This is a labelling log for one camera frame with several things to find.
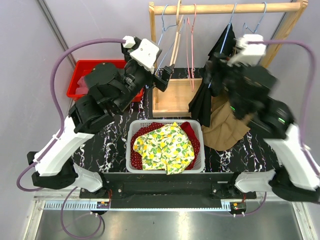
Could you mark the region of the yellow floral garment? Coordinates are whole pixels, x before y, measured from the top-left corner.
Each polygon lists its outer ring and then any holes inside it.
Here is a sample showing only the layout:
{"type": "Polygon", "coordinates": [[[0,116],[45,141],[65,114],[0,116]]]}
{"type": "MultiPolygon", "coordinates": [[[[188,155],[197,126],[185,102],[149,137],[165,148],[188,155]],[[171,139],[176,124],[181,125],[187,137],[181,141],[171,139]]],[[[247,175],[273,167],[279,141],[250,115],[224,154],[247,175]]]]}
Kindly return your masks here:
{"type": "Polygon", "coordinates": [[[191,141],[176,122],[138,136],[133,152],[141,157],[144,171],[164,170],[167,175],[182,173],[196,158],[191,141]]]}

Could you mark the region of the tan garment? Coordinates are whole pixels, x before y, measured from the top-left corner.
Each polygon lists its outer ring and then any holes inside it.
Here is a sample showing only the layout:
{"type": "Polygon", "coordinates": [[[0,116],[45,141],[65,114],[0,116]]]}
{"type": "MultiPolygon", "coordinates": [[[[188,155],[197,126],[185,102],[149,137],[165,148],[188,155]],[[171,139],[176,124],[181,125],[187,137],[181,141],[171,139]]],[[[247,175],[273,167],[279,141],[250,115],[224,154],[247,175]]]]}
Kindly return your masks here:
{"type": "Polygon", "coordinates": [[[250,130],[248,123],[252,114],[243,119],[234,117],[226,94],[211,98],[210,126],[202,126],[203,143],[216,151],[231,149],[250,130]]]}

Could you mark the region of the pink wire hanger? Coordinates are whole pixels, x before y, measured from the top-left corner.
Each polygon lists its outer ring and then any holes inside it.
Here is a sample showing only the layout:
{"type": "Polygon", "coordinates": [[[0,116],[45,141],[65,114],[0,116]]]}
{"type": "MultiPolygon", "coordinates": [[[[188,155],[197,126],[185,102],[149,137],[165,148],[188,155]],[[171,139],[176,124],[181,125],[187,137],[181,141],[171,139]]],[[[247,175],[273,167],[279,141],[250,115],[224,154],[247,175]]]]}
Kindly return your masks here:
{"type": "Polygon", "coordinates": [[[186,30],[186,63],[188,79],[191,91],[195,90],[195,73],[194,73],[194,28],[197,17],[197,5],[194,3],[194,16],[191,23],[190,18],[187,17],[187,30],[186,30]]]}

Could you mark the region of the black garment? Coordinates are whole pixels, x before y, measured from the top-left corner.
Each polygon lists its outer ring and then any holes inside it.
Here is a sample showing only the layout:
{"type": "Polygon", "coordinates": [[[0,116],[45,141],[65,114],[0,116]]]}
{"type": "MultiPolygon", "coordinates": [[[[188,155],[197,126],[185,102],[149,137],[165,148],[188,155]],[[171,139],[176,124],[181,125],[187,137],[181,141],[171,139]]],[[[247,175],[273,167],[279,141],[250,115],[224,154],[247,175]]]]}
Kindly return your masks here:
{"type": "MultiPolygon", "coordinates": [[[[227,39],[227,43],[225,43],[223,52],[231,56],[233,53],[234,47],[236,45],[236,37],[233,31],[233,25],[229,30],[229,35],[227,39]]],[[[208,60],[213,59],[215,56],[208,54],[208,60]]],[[[195,96],[188,104],[188,111],[191,113],[191,118],[193,120],[199,121],[202,126],[209,127],[210,119],[211,119],[211,107],[212,107],[212,97],[216,97],[218,95],[211,95],[210,90],[207,88],[207,61],[205,62],[204,67],[201,71],[201,84],[198,88],[195,96]]]]}

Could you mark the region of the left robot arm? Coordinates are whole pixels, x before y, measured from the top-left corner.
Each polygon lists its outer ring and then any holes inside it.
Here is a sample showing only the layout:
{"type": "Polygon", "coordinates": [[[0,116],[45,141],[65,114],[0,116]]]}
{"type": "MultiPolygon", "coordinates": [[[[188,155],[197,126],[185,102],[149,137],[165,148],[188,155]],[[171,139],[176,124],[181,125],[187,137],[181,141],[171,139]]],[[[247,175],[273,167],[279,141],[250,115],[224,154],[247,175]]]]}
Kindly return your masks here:
{"type": "Polygon", "coordinates": [[[108,193],[104,178],[98,172],[80,167],[71,156],[110,124],[115,115],[123,114],[144,86],[165,91],[173,69],[173,64],[166,66],[158,77],[135,60],[130,60],[123,68],[111,62],[94,66],[84,77],[88,93],[71,107],[62,121],[62,128],[41,151],[27,154],[29,164],[35,168],[31,175],[33,185],[52,190],[75,186],[103,198],[108,193]]]}

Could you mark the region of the red polka dot garment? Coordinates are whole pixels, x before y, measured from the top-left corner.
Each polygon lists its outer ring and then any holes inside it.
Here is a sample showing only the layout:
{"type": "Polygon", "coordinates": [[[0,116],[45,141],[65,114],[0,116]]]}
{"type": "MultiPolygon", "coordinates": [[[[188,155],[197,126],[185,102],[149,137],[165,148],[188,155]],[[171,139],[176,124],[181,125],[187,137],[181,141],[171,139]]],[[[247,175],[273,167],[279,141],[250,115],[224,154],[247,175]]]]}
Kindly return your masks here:
{"type": "Polygon", "coordinates": [[[196,120],[135,120],[130,124],[126,169],[139,174],[200,173],[205,152],[196,120]]]}

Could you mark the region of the wooden hanger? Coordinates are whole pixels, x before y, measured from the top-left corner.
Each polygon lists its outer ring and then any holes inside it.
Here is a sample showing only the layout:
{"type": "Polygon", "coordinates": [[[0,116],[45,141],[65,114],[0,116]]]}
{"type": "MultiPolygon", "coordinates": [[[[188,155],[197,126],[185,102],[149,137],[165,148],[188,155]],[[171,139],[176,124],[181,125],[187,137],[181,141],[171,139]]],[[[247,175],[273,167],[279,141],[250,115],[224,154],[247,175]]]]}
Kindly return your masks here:
{"type": "Polygon", "coordinates": [[[180,7],[181,7],[181,0],[178,0],[177,6],[176,6],[176,33],[175,33],[175,39],[172,47],[172,54],[171,54],[171,59],[169,65],[175,65],[178,52],[179,52],[179,45],[180,45],[180,39],[181,39],[181,33],[180,30],[182,29],[182,23],[183,23],[183,18],[184,16],[182,15],[180,17],[180,7]]]}

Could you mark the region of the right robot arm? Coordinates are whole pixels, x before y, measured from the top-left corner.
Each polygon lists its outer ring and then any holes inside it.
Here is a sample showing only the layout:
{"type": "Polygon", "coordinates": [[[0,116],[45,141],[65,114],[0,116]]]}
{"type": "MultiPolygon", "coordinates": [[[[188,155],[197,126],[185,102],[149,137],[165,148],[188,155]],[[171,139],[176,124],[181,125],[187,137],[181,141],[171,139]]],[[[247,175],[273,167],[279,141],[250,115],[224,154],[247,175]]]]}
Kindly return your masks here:
{"type": "Polygon", "coordinates": [[[274,150],[282,166],[266,172],[242,172],[227,185],[228,195],[272,191],[291,202],[320,202],[320,167],[300,144],[301,129],[290,108],[269,96],[277,78],[260,65],[228,65],[220,58],[208,60],[204,81],[214,94],[226,93],[231,113],[258,133],[274,150]]]}

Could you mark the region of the red skirt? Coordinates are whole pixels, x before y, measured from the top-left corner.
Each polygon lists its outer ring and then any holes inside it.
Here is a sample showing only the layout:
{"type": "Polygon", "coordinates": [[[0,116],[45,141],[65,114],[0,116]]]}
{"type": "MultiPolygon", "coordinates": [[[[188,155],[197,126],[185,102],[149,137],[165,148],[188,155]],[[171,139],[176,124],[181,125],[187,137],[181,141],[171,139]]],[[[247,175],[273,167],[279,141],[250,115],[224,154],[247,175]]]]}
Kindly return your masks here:
{"type": "Polygon", "coordinates": [[[189,122],[184,122],[181,124],[181,129],[186,133],[188,136],[188,139],[190,140],[193,150],[195,152],[199,152],[200,150],[200,142],[198,138],[196,137],[195,131],[193,130],[191,124],[189,122]]]}

